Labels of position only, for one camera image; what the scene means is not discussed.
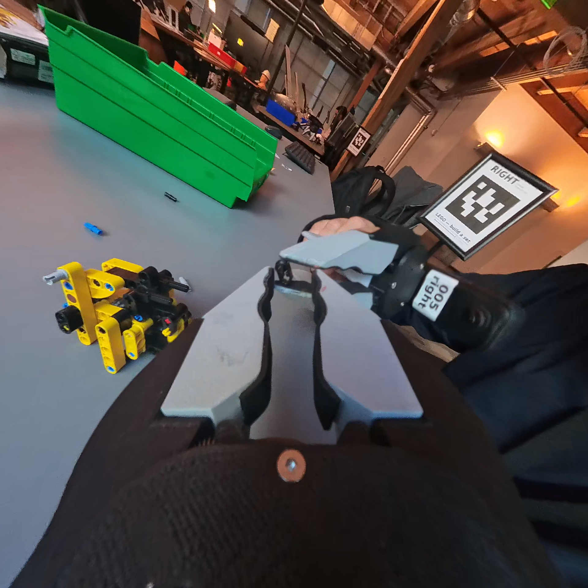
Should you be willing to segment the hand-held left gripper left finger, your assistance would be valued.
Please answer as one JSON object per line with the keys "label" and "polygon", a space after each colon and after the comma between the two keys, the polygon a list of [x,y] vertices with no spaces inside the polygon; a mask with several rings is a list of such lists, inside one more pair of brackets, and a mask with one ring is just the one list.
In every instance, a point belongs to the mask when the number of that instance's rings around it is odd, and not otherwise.
{"label": "hand-held left gripper left finger", "polygon": [[165,417],[251,426],[269,405],[275,271],[265,267],[202,319],[160,408]]}

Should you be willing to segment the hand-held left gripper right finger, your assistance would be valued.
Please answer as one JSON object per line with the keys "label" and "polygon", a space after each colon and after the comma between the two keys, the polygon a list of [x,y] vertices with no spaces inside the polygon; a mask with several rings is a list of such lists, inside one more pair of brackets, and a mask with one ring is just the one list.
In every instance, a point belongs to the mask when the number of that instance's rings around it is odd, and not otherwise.
{"label": "hand-held left gripper right finger", "polygon": [[421,419],[423,408],[382,320],[323,272],[312,283],[326,310],[314,318],[313,347],[313,399],[322,428]]}

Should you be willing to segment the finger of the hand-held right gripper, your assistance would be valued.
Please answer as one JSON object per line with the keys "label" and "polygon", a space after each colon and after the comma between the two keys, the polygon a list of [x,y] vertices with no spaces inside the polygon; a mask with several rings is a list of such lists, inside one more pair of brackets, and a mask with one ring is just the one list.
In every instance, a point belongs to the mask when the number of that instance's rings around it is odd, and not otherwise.
{"label": "finger of the hand-held right gripper", "polygon": [[[275,272],[275,289],[282,292],[288,298],[294,298],[297,296],[307,299],[308,303],[306,305],[312,306],[313,318],[324,318],[326,315],[326,310],[321,306],[321,302],[317,303],[315,301],[315,287],[312,283],[313,276],[317,269],[292,270],[295,281],[289,286],[279,285],[276,282]],[[369,276],[358,274],[353,270],[341,271],[340,269],[319,269],[319,271],[323,272],[326,276],[331,278],[335,283],[342,287],[344,291],[352,295],[354,299],[356,299],[363,307],[368,310],[372,309],[376,295],[362,281],[349,279],[349,276],[359,278],[368,278]]]}
{"label": "finger of the hand-held right gripper", "polygon": [[375,234],[348,231],[304,240],[282,250],[279,257],[313,269],[382,273],[398,250],[399,245],[377,240]]}

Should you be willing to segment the yellow black lego model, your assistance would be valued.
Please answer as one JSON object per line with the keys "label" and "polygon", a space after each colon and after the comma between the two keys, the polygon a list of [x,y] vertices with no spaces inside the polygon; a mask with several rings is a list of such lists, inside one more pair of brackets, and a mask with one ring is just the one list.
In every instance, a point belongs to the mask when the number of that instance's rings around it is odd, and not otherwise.
{"label": "yellow black lego model", "polygon": [[97,343],[110,374],[118,373],[128,360],[163,350],[192,321],[191,312],[175,295],[191,288],[168,270],[112,258],[101,269],[68,263],[42,279],[61,285],[65,303],[55,314],[60,331],[76,333],[85,346]]}

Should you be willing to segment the green plastic bin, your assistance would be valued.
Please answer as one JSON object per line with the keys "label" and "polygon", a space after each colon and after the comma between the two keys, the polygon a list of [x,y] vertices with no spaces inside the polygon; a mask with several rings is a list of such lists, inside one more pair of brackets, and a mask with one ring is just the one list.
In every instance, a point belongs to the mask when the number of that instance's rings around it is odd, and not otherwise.
{"label": "green plastic bin", "polygon": [[146,49],[46,7],[60,111],[232,208],[274,167],[277,139]]}

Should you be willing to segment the person's right forearm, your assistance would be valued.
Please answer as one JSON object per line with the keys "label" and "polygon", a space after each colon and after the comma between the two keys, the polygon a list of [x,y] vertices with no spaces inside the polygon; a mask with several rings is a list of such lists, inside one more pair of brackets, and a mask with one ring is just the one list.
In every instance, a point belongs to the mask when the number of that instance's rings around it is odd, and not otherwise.
{"label": "person's right forearm", "polygon": [[464,277],[524,313],[496,346],[445,368],[505,453],[587,408],[587,265]]}

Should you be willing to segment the person's right hand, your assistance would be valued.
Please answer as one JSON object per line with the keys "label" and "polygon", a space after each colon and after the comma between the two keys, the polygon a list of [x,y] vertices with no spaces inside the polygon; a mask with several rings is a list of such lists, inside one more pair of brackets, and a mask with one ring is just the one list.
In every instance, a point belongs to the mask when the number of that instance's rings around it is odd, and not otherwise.
{"label": "person's right hand", "polygon": [[329,236],[348,231],[373,234],[379,231],[379,229],[377,225],[363,217],[337,217],[317,221],[306,231],[317,236]]}

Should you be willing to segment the black backpack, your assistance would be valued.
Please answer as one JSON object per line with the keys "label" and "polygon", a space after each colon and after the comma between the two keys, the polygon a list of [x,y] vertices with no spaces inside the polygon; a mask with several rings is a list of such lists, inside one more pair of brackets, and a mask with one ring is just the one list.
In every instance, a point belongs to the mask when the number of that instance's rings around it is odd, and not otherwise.
{"label": "black backpack", "polygon": [[381,166],[356,168],[331,183],[334,213],[339,217],[383,218],[396,195],[396,183]]}

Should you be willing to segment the black keyboard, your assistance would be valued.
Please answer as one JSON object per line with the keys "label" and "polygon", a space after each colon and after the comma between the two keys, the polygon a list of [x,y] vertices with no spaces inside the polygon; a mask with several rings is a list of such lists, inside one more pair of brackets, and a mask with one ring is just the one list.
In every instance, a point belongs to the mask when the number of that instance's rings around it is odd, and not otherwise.
{"label": "black keyboard", "polygon": [[316,158],[312,151],[307,149],[304,144],[292,142],[285,147],[285,155],[296,166],[310,175],[315,172]]}

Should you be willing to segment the small tag sign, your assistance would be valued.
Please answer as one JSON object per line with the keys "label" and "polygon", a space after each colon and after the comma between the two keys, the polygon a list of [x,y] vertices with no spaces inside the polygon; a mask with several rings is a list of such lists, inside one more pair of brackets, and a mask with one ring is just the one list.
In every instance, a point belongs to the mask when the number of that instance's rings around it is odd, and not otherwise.
{"label": "small tag sign", "polygon": [[364,147],[369,143],[371,134],[363,127],[357,127],[357,130],[346,147],[346,150],[354,157],[357,157]]}

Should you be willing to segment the small blue storage bin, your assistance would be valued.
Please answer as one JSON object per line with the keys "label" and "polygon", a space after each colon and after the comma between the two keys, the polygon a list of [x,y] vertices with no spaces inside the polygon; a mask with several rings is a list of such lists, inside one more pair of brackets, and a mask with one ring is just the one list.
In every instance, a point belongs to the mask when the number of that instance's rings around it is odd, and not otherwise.
{"label": "small blue storage bin", "polygon": [[290,112],[278,102],[268,99],[265,106],[266,112],[286,127],[291,127],[296,122],[296,114]]}

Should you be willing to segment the person's legs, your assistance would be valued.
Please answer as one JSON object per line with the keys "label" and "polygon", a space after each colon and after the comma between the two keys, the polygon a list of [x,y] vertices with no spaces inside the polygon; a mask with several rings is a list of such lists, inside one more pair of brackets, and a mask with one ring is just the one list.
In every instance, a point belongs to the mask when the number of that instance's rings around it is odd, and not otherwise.
{"label": "person's legs", "polygon": [[587,587],[587,409],[503,453],[525,514],[568,587]]}

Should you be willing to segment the red storage bin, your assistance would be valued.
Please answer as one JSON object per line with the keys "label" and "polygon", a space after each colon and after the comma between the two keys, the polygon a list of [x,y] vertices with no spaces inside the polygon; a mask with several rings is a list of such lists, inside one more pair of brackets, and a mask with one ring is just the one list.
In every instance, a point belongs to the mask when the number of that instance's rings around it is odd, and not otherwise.
{"label": "red storage bin", "polygon": [[229,55],[227,52],[217,47],[212,42],[208,44],[208,50],[212,55],[214,55],[218,60],[226,64],[230,69],[234,69],[236,59]]}

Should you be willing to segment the black monitor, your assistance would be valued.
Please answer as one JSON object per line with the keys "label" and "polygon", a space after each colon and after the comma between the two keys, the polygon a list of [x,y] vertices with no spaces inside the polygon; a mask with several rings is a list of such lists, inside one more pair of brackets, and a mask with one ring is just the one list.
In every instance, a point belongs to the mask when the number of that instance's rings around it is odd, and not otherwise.
{"label": "black monitor", "polygon": [[140,1],[78,1],[84,22],[110,35],[139,45]]}

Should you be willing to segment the yellow black cardboard box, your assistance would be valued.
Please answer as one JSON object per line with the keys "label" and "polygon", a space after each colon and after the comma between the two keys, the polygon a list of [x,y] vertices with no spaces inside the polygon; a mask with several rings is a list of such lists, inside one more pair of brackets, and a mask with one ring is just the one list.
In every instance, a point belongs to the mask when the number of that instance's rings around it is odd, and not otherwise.
{"label": "yellow black cardboard box", "polygon": [[1,80],[54,88],[45,20],[25,1],[1,1]]}

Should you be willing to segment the wall lamp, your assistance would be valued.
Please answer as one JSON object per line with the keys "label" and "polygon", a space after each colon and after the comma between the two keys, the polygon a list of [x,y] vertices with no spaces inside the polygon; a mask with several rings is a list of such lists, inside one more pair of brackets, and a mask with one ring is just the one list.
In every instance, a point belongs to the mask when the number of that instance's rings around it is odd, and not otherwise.
{"label": "wall lamp", "polygon": [[503,146],[504,134],[498,130],[494,130],[485,133],[474,150],[480,156],[487,156],[491,153],[500,153]]}

